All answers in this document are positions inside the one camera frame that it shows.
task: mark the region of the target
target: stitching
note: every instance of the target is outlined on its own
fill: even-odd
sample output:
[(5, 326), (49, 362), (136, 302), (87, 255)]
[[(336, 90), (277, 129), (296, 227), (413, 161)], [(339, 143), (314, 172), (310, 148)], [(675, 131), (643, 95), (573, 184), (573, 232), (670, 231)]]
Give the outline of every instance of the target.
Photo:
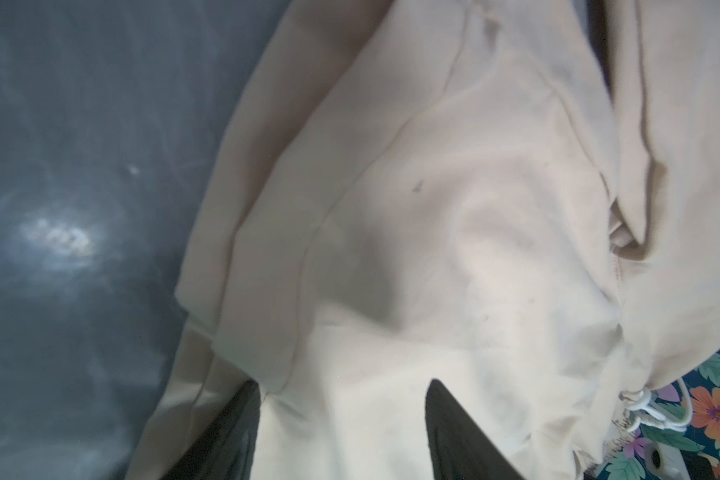
[(448, 86), (451, 83), (451, 79), (454, 75), (456, 65), (458, 61), (461, 59), (461, 55), (464, 52), (464, 46), (467, 42), (467, 31), (468, 31), (468, 25), (469, 25), (469, 18), (470, 18), (470, 11), (472, 9), (472, 6), (474, 5), (475, 0), (472, 0), (470, 3), (470, 6), (464, 9), (464, 25), (461, 28), (461, 41), (459, 43), (458, 49), (456, 51), (456, 55), (454, 56), (454, 59), (451, 63), (451, 67), (448, 70), (448, 76), (445, 79), (445, 82), (443, 84), (443, 88), (436, 97), (435, 100), (433, 100), (429, 105), (424, 107), (423, 109), (419, 110), (418, 112), (414, 113), (408, 120), (404, 121), (403, 124), (398, 128), (398, 131), (394, 134), (394, 137), (389, 141), (386, 147), (384, 147), (384, 150), (373, 160), (368, 162), (367, 165), (360, 171), (359, 174), (355, 177), (355, 179), (350, 183), (349, 186), (347, 186), (344, 191), (337, 197), (336, 201), (333, 202), (333, 204), (328, 208), (326, 211), (326, 214), (323, 216), (322, 220), (320, 221), (320, 225), (315, 229), (315, 231), (312, 233), (312, 236), (309, 239), (309, 242), (307, 243), (307, 248), (304, 250), (304, 254), (302, 255), (301, 262), (298, 266), (298, 274), (297, 274), (297, 284), (296, 284), (296, 346), (293, 350), (293, 355), (291, 357), (291, 367), (290, 371), (288, 372), (288, 377), (282, 384), (282, 387), (277, 390), (276, 392), (273, 392), (273, 394), (279, 394), (280, 392), (283, 392), (286, 388), (288, 388), (288, 385), (291, 382), (291, 379), (293, 378), (293, 369), (294, 365), (296, 364), (296, 358), (297, 355), (300, 353), (300, 351), (303, 348), (303, 332), (302, 332), (302, 281), (304, 277), (304, 271), (306, 266), (306, 260), (309, 255), (309, 252), (312, 249), (312, 245), (315, 243), (315, 240), (317, 236), (322, 232), (323, 227), (326, 225), (326, 221), (331, 216), (333, 211), (336, 209), (336, 207), (344, 200), (348, 192), (356, 185), (357, 182), (360, 181), (363, 176), (365, 176), (365, 173), (368, 172), (373, 165), (375, 165), (380, 159), (382, 159), (387, 152), (390, 151), (390, 149), (397, 143), (397, 141), (400, 139), (402, 134), (405, 132), (405, 130), (408, 128), (408, 126), (413, 122), (413, 120), (420, 118), (423, 114), (429, 112), (434, 108), (437, 104), (439, 104), (443, 96), (445, 95), (445, 92), (448, 90)]

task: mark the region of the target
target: beige garment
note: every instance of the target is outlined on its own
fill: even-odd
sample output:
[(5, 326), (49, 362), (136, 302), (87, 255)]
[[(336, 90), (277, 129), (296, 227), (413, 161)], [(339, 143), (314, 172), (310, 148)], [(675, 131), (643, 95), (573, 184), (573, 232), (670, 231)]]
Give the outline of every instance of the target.
[(388, 4), (295, 0), (278, 27), (129, 480), (246, 376), (254, 480), (431, 478), (433, 377), (526, 478), (574, 478), (621, 392), (720, 347), (720, 1), (610, 2), (613, 98), (565, 0)]

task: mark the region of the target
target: floral fabric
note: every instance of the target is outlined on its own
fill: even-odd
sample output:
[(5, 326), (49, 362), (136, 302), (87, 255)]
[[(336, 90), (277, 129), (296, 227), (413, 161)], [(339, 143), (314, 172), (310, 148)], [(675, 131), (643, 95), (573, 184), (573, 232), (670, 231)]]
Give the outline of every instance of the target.
[[(642, 426), (633, 442), (596, 470), (599, 480), (654, 480), (645, 468), (645, 446), (651, 442), (665, 443), (706, 457), (715, 477), (720, 478), (720, 350), (683, 379), (693, 404), (693, 420), (688, 430), (682, 434)], [(658, 390), (656, 394), (668, 413), (682, 417), (680, 394), (674, 385)]]

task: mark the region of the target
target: white cord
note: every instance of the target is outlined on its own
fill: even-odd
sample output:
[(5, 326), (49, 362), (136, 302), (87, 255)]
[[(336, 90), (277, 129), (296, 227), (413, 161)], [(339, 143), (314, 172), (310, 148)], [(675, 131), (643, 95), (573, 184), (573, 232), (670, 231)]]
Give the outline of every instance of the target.
[(649, 389), (643, 389), (637, 400), (626, 405), (627, 410), (634, 412), (632, 423), (626, 430), (634, 432), (642, 424), (661, 428), (662, 430), (684, 432), (693, 418), (693, 406), (686, 383), (682, 379), (677, 379), (677, 383), (680, 385), (682, 395), (681, 405), (685, 409), (685, 413), (680, 420), (670, 419), (667, 413), (661, 409), (661, 406), (655, 402), (656, 399), (653, 393)]

